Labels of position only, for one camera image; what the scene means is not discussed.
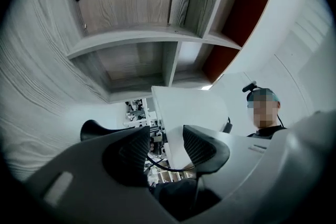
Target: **man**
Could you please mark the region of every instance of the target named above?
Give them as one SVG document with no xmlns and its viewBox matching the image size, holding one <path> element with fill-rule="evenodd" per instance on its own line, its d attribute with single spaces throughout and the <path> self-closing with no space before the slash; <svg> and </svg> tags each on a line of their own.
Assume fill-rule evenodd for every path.
<svg viewBox="0 0 336 224">
<path fill-rule="evenodd" d="M 250 92 L 247 96 L 247 109 L 254 126 L 258 128 L 256 133 L 248 137 L 272 139 L 275 132 L 286 129 L 278 125 L 280 101 L 270 89 L 257 89 Z"/>
</svg>

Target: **wooden cabinet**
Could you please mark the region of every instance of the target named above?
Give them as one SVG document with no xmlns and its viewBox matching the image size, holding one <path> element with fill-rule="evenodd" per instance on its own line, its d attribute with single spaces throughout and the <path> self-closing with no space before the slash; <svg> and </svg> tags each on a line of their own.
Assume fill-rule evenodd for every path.
<svg viewBox="0 0 336 224">
<path fill-rule="evenodd" d="M 249 68 L 232 64 L 239 66 L 251 37 L 265 31 L 258 25 L 268 9 L 277 8 L 270 1 L 279 0 L 80 0 L 86 34 L 68 58 L 97 54 L 94 66 L 104 73 L 111 102 L 150 95 L 154 85 L 201 88 L 228 69 Z M 290 20 L 273 20 L 278 28 L 267 35 L 284 34 Z M 259 48 L 276 46 L 261 43 Z"/>
</svg>

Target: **person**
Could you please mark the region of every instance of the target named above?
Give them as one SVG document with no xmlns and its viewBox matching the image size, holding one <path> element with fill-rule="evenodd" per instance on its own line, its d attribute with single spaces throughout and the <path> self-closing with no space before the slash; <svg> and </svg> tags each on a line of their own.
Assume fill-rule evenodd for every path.
<svg viewBox="0 0 336 224">
<path fill-rule="evenodd" d="M 286 129 L 278 125 L 280 108 L 280 100 L 272 90 L 259 88 L 250 92 L 247 96 L 248 114 L 258 130 L 248 137 L 272 139 L 275 132 Z"/>
</svg>

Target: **black shirt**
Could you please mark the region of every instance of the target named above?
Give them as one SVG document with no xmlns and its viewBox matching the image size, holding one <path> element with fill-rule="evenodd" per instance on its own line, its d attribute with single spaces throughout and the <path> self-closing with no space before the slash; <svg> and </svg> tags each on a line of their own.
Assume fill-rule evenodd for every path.
<svg viewBox="0 0 336 224">
<path fill-rule="evenodd" d="M 255 137 L 255 138 L 263 138 L 263 139 L 272 139 L 275 132 L 287 129 L 282 127 L 281 125 L 262 128 L 258 130 L 256 133 L 250 134 L 247 137 Z"/>
</svg>

